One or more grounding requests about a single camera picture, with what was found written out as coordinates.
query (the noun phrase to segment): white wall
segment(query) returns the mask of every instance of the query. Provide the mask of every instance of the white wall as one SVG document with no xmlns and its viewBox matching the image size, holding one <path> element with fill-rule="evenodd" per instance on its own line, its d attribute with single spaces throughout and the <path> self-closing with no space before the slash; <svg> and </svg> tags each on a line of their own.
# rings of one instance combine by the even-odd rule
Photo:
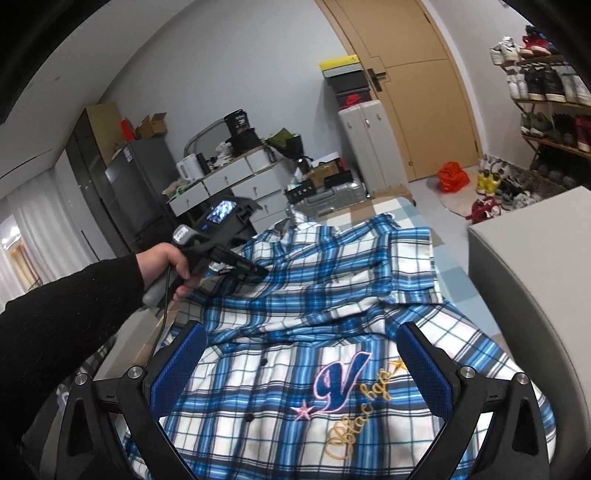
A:
<svg viewBox="0 0 591 480">
<path fill-rule="evenodd" d="M 140 49 L 105 92 L 134 124 L 168 112 L 176 161 L 187 141 L 239 108 L 260 137 L 298 132 L 308 156 L 348 155 L 318 62 L 346 55 L 314 0 L 201 0 Z"/>
<path fill-rule="evenodd" d="M 489 49 L 511 36 L 522 44 L 529 22 L 499 0 L 423 0 L 442 32 L 452 41 L 450 48 L 476 114 L 485 153 L 527 168 L 533 150 L 519 133 L 520 114 L 509 97 L 506 75 L 492 64 Z"/>
</svg>

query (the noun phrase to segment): white curtain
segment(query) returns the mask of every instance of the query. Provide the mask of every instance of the white curtain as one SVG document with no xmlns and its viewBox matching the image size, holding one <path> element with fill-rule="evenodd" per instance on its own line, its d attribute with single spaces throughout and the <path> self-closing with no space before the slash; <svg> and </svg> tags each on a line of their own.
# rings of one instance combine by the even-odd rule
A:
<svg viewBox="0 0 591 480">
<path fill-rule="evenodd" d="M 14 190 L 8 202 L 43 283 L 96 261 L 67 213 L 53 169 Z"/>
<path fill-rule="evenodd" d="M 9 301 L 24 293 L 25 290 L 14 272 L 8 253 L 0 247 L 0 312 L 4 311 Z"/>
</svg>

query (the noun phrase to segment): white suitcase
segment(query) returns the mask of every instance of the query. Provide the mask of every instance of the white suitcase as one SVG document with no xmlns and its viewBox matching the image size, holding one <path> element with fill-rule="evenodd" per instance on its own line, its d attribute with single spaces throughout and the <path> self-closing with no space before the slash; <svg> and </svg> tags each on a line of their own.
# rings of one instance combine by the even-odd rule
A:
<svg viewBox="0 0 591 480">
<path fill-rule="evenodd" d="M 371 195 L 408 179 L 396 138 L 379 100 L 364 102 L 339 112 L 357 164 Z"/>
</svg>

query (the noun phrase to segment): red plastic bag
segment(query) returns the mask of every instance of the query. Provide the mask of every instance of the red plastic bag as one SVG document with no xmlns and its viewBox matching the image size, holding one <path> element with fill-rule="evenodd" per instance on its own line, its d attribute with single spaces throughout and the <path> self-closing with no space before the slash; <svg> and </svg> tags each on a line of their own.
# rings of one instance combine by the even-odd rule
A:
<svg viewBox="0 0 591 480">
<path fill-rule="evenodd" d="M 437 172 L 439 188 L 445 193 L 458 192 L 470 183 L 470 178 L 457 161 L 449 161 Z"/>
</svg>

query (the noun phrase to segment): drawer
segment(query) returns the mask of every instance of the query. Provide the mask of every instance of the drawer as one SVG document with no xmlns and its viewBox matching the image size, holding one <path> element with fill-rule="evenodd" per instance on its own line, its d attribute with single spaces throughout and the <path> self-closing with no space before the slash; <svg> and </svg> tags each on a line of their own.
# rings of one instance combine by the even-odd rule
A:
<svg viewBox="0 0 591 480">
<path fill-rule="evenodd" d="M 207 190 L 203 186 L 203 183 L 200 182 L 193 185 L 185 193 L 179 195 L 174 200 L 171 200 L 169 205 L 174 214 L 179 216 L 208 198 L 209 195 L 207 194 Z"/>
<path fill-rule="evenodd" d="M 247 155 L 246 161 L 248 162 L 248 165 L 254 173 L 258 172 L 259 170 L 263 170 L 263 168 L 267 168 L 269 165 L 271 165 L 269 154 L 264 148 L 257 150 L 251 155 Z"/>
<path fill-rule="evenodd" d="M 209 194 L 213 195 L 251 175 L 252 171 L 248 166 L 246 159 L 241 158 L 240 160 L 236 160 L 233 164 L 213 173 L 210 177 L 204 179 L 203 183 Z"/>
<path fill-rule="evenodd" d="M 287 207 L 287 197 L 282 190 L 271 193 L 262 199 L 258 199 L 257 202 L 262 207 L 262 210 L 257 210 L 252 214 L 251 222 L 253 223 L 262 220 L 269 215 L 285 212 L 285 208 Z"/>
<path fill-rule="evenodd" d="M 234 195 L 258 200 L 275 193 L 277 190 L 283 190 L 287 184 L 281 181 L 276 171 L 277 168 L 271 168 L 260 175 L 239 183 L 232 187 Z"/>
<path fill-rule="evenodd" d="M 252 226 L 255 228 L 257 233 L 261 233 L 267 230 L 269 227 L 275 225 L 277 222 L 280 222 L 284 218 L 287 218 L 287 213 L 284 211 L 274 213 L 273 215 L 269 215 L 268 217 L 265 217 L 257 222 L 253 222 Z"/>
</svg>

